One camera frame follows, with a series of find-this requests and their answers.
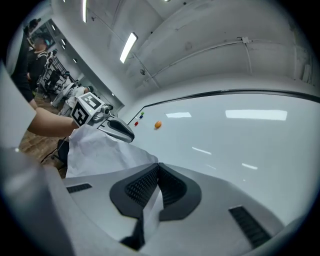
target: black chair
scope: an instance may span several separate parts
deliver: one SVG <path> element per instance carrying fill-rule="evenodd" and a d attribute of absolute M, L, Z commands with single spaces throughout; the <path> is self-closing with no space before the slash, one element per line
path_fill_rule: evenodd
<path fill-rule="evenodd" d="M 54 154 L 52 159 L 57 158 L 63 163 L 63 165 L 59 168 L 60 170 L 64 167 L 68 167 L 69 142 L 59 139 L 57 149 L 58 155 Z"/>

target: white paper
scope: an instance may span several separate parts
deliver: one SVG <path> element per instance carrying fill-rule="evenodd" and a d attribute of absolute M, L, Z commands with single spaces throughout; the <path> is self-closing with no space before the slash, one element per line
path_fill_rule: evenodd
<path fill-rule="evenodd" d="M 147 151 L 85 124 L 70 136 L 65 177 L 107 174 L 154 163 L 158 158 Z"/>

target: orange object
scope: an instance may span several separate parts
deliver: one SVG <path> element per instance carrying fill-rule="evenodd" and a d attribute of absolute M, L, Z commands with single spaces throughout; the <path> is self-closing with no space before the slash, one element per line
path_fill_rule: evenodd
<path fill-rule="evenodd" d="M 154 127 L 158 129 L 160 128 L 161 125 L 162 125 L 161 121 L 158 121 L 155 123 Z"/>

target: brown floor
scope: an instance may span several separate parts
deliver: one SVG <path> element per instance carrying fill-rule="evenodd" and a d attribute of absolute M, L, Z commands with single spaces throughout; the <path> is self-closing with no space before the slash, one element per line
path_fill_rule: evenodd
<path fill-rule="evenodd" d="M 50 99 L 46 98 L 43 99 L 42 94 L 38 93 L 36 97 L 34 98 L 36 104 L 38 107 L 43 108 L 45 110 L 48 110 L 54 114 L 57 114 L 59 111 L 55 109 L 50 104 Z M 25 154 L 34 157 L 36 160 L 41 162 L 41 160 L 50 152 L 52 152 L 54 149 L 57 148 L 58 140 L 63 139 L 59 137 L 42 137 L 35 135 L 29 131 L 26 131 L 26 133 L 23 136 L 23 139 L 20 143 L 19 149 L 21 152 L 24 152 Z M 60 162 L 58 159 L 51 159 L 51 157 L 47 157 L 46 160 L 42 163 L 45 165 L 52 165 L 56 167 L 58 170 L 62 167 L 63 163 Z M 66 177 L 67 168 L 64 167 L 59 170 L 60 176 L 62 179 Z"/>

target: white ceiling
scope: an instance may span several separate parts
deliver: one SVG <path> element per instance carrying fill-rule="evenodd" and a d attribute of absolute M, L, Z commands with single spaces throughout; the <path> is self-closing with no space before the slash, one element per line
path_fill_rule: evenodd
<path fill-rule="evenodd" d="M 240 41 L 238 37 L 253 40 L 247 45 L 253 74 L 301 79 L 310 62 L 310 52 L 294 45 L 308 45 L 303 34 L 267 0 L 88 0 L 87 23 L 82 21 L 79 0 L 52 1 L 52 7 L 132 93 L 199 76 L 250 73 L 242 43 L 201 52 Z M 129 54 L 122 64 L 119 58 L 131 32 L 138 36 L 134 56 Z"/>

